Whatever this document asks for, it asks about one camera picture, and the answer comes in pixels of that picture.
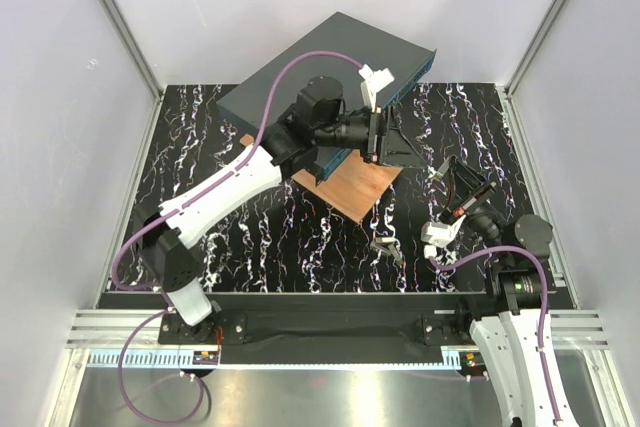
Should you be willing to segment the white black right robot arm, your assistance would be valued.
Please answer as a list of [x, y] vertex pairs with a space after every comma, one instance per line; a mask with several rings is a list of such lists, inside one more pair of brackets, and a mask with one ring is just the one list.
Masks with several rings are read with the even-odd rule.
[[574, 426], [551, 336], [549, 280], [552, 225], [528, 213], [506, 221], [489, 203], [495, 183], [450, 157], [437, 171], [448, 198], [440, 215], [448, 228], [465, 227], [485, 248], [451, 264], [487, 257], [485, 306], [463, 303], [454, 331], [480, 351], [505, 426]]

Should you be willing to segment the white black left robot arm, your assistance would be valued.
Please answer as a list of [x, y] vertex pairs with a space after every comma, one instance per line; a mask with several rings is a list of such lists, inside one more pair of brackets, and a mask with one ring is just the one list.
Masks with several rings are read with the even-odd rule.
[[348, 111], [338, 80], [311, 79], [234, 161], [163, 202], [158, 214], [146, 219], [148, 231], [138, 243], [140, 256], [159, 275], [169, 307], [180, 316], [181, 331], [190, 340], [206, 342], [216, 329], [213, 305], [199, 282], [202, 270], [190, 250], [230, 212], [310, 169], [321, 147], [355, 150], [364, 162], [384, 167], [424, 167], [401, 131], [393, 107], [376, 100], [393, 80], [387, 69], [366, 73], [361, 84], [364, 105]]

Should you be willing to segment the wooden board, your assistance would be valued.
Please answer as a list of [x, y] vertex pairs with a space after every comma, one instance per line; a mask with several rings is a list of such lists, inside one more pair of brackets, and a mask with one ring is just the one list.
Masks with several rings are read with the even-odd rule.
[[402, 170], [365, 163], [358, 152], [352, 151], [326, 181], [316, 184], [314, 176], [300, 170], [291, 178], [282, 178], [277, 187], [310, 193], [343, 217], [361, 224]]

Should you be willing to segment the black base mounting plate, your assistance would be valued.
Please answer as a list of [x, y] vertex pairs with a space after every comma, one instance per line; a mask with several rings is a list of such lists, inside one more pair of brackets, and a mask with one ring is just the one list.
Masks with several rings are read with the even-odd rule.
[[472, 308], [480, 293], [311, 294], [224, 293], [209, 297], [214, 311], [196, 327], [164, 315], [162, 344], [222, 342], [232, 364], [421, 364], [443, 347], [467, 347]]

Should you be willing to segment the dark grey network switch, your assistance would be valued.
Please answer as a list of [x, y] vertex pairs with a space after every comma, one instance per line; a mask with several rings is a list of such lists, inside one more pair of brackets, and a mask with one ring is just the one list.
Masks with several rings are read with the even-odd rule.
[[[381, 106], [395, 107], [432, 67], [435, 52], [359, 21], [335, 13], [274, 58], [218, 103], [236, 127], [257, 138], [295, 101], [308, 82], [332, 77], [343, 86], [345, 107], [363, 107], [358, 70], [388, 68], [395, 81], [377, 94]], [[355, 150], [321, 147], [307, 171], [326, 181]]]

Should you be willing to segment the right aluminium frame post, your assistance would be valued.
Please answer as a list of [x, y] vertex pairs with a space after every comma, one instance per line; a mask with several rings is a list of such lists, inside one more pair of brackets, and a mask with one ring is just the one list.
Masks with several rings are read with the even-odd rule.
[[542, 49], [544, 42], [552, 32], [556, 22], [558, 21], [561, 13], [564, 11], [568, 2], [569, 0], [551, 1], [514, 73], [511, 75], [509, 81], [504, 86], [507, 97], [512, 97], [518, 90], [519, 86], [524, 80], [525, 75], [529, 71], [538, 53]]

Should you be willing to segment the aluminium frame post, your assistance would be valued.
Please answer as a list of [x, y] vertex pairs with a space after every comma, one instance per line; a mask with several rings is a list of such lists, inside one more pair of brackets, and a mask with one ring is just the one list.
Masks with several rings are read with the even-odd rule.
[[112, 27], [115, 29], [116, 34], [122, 42], [123, 47], [129, 55], [129, 58], [132, 61], [141, 79], [143, 80], [147, 90], [153, 97], [154, 101], [158, 102], [161, 99], [165, 88], [161, 86], [160, 82], [157, 80], [155, 74], [153, 73], [152, 68], [146, 60], [139, 43], [135, 39], [133, 32], [129, 27], [129, 24], [125, 19], [120, 6], [118, 5], [117, 0], [98, 1], [101, 4], [104, 13], [111, 22]]
[[558, 21], [561, 13], [564, 11], [568, 2], [569, 0], [551, 1], [514, 73], [511, 75], [509, 81], [504, 86], [507, 97], [512, 97], [518, 90], [519, 86], [524, 80], [525, 75], [529, 71], [538, 53], [542, 49], [544, 42], [552, 32], [556, 22]]

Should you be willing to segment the left aluminium frame post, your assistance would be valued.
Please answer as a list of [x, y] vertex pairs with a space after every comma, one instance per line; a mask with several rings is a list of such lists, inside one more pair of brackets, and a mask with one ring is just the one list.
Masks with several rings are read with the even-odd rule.
[[141, 79], [143, 80], [147, 90], [153, 97], [154, 101], [158, 102], [161, 99], [165, 88], [161, 86], [160, 82], [157, 80], [155, 74], [153, 73], [152, 68], [146, 60], [139, 43], [135, 39], [133, 32], [129, 27], [129, 24], [125, 19], [120, 6], [118, 5], [117, 0], [98, 1], [101, 4], [104, 13], [111, 22], [112, 27], [115, 29], [116, 34], [122, 42], [123, 47], [129, 55], [129, 58], [132, 61]]

